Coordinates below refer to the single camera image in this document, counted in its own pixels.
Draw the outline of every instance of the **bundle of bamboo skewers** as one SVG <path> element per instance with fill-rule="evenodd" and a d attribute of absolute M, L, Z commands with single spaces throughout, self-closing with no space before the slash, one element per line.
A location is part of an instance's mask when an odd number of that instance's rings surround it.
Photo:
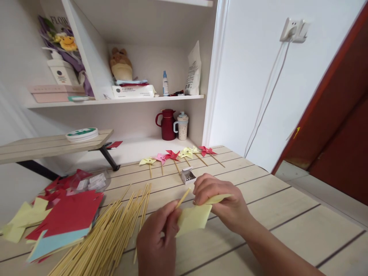
<path fill-rule="evenodd" d="M 129 188 L 130 185 L 119 200 L 110 203 L 84 241 L 71 248 L 48 276 L 90 276 L 114 273 L 133 236 L 142 206 L 140 228 L 145 220 L 151 184 L 146 184 L 140 200 L 141 190 L 136 195 L 133 193 L 127 205 L 122 207 L 122 200 Z"/>

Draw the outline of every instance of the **white cable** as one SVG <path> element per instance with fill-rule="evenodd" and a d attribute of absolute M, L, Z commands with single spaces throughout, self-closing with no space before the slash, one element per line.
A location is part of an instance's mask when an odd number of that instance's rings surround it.
<path fill-rule="evenodd" d="M 280 78 L 281 72 L 282 72 L 282 70 L 283 70 L 283 68 L 284 68 L 284 65 L 285 65 L 286 56 L 288 55 L 288 50 L 289 50 L 290 43 L 291 43 L 291 40 L 289 40 L 289 42 L 288 42 L 288 44 L 287 44 L 287 48 L 286 48 L 286 52 L 285 52 L 285 56 L 284 56 L 284 60 L 283 60 L 283 64 L 281 65 L 280 72 L 279 72 L 279 74 L 278 74 L 278 76 L 277 76 L 277 79 L 276 79 L 275 85 L 273 86 L 273 89 L 272 89 L 271 95 L 270 95 L 270 97 L 269 97 L 269 99 L 268 99 L 268 102 L 267 102 L 266 107 L 265 107 L 265 109 L 264 109 L 264 112 L 263 112 L 263 114 L 262 114 L 262 117 L 261 117 L 260 123 L 258 124 L 258 126 L 257 126 L 257 128 L 256 128 L 256 133 L 254 134 L 254 137 L 253 137 L 253 139 L 252 139 L 252 142 L 251 142 L 251 143 L 250 143 L 250 145 L 249 145 L 248 150 L 247 150 L 247 151 L 245 152 L 245 154 L 244 154 L 244 158 L 246 158 L 246 156 L 248 155 L 248 152 L 249 152 L 249 150 L 250 150 L 250 148 L 251 148 L 251 146 L 252 146 L 252 144 L 253 144 L 253 141 L 254 141 L 254 139 L 255 139 L 255 138 L 256 138 L 256 136 L 257 136 L 258 129 L 260 128 L 260 125 L 261 125 L 262 120 L 263 120 L 263 117 L 264 117 L 264 115 L 265 115 L 265 113 L 266 113 L 266 110 L 267 110 L 268 104 L 269 104 L 269 102 L 271 101 L 271 98 L 272 98 L 273 92 L 275 91 L 275 88 L 276 88 L 277 82 L 279 81 L 279 78 Z"/>
<path fill-rule="evenodd" d="M 276 63 L 277 63 L 277 60 L 279 59 L 279 55 L 280 55 L 280 52 L 281 52 L 281 49 L 283 47 L 284 43 L 281 43 L 280 45 L 280 49 L 277 53 L 277 56 L 276 56 L 276 59 L 275 59 L 275 62 L 273 63 L 273 66 L 272 66 L 272 69 L 271 69 L 271 72 L 269 73 L 269 76 L 268 76 L 268 81 L 267 81 L 267 85 L 266 85 L 266 88 L 264 89 L 264 93 L 263 93 L 263 97 L 262 97 L 262 101 L 261 101 L 261 106 L 260 106 L 260 109 L 258 110 L 258 114 L 257 114 L 257 118 L 256 118 L 256 121 L 254 123 L 254 127 L 253 127 L 253 130 L 252 130 L 252 133 L 250 134 L 249 136 L 249 139 L 248 139 L 248 142 L 246 143 L 246 147 L 245 147 L 245 153 L 248 152 L 248 145 L 249 145 L 249 142 L 253 136 L 253 133 L 254 131 L 256 130 L 256 127 L 257 127 L 257 122 L 258 122 L 258 119 L 260 117 L 260 114 L 261 114 L 261 110 L 262 110 L 262 106 L 263 106 L 263 101 L 265 99 L 265 96 L 266 96 L 266 93 L 267 93 L 267 89 L 268 89 L 268 86 L 269 86 L 269 82 L 271 80 L 271 76 L 272 76 L 272 73 L 273 73 L 273 70 L 275 69 L 275 66 L 276 66 Z"/>

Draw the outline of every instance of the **black metal bracket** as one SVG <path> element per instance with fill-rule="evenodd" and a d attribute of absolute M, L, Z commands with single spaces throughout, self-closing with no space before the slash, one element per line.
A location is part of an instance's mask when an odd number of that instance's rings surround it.
<path fill-rule="evenodd" d="M 110 166 L 112 167 L 112 170 L 113 171 L 117 171 L 118 169 L 120 169 L 120 165 L 116 165 L 114 159 L 112 159 L 110 153 L 107 151 L 107 149 L 105 148 L 105 146 L 102 146 L 100 148 L 100 152 L 106 158 L 107 162 L 110 164 Z"/>
<path fill-rule="evenodd" d="M 54 173 L 53 171 L 50 171 L 48 168 L 45 168 L 41 164 L 38 164 L 36 161 L 28 160 L 28 161 L 20 161 L 17 162 L 17 164 L 43 176 L 47 179 L 50 179 L 51 181 L 54 181 L 58 177 L 60 177 L 58 174 Z"/>

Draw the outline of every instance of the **plush animal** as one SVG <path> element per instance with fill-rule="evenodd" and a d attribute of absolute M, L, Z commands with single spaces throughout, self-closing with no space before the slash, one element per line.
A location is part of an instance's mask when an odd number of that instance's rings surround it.
<path fill-rule="evenodd" d="M 132 80 L 133 68 L 127 57 L 127 51 L 125 49 L 121 49 L 120 51 L 116 47 L 112 49 L 110 67 L 116 80 Z"/>
<path fill-rule="evenodd" d="M 60 46 L 65 51 L 76 51 L 78 50 L 77 44 L 73 36 L 61 36 L 60 37 Z"/>
<path fill-rule="evenodd" d="M 118 63 L 127 64 L 130 67 L 132 67 L 131 62 L 127 57 L 127 51 L 125 49 L 121 49 L 119 51 L 118 48 L 115 47 L 112 49 L 112 57 L 110 59 L 110 66 L 112 67 Z"/>

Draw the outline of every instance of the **hand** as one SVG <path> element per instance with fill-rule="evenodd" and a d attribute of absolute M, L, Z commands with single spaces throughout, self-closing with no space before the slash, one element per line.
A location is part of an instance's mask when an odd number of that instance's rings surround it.
<path fill-rule="evenodd" d="M 140 276 L 174 276 L 177 220 L 181 209 L 178 200 L 167 203 L 149 216 L 137 237 L 138 270 Z"/>
<path fill-rule="evenodd" d="M 231 231 L 244 235 L 250 223 L 255 221 L 240 189 L 231 182 L 219 180 L 205 173 L 197 178 L 194 186 L 194 202 L 197 205 L 202 205 L 209 198 L 218 194 L 233 194 L 220 203 L 214 204 L 211 210 Z"/>

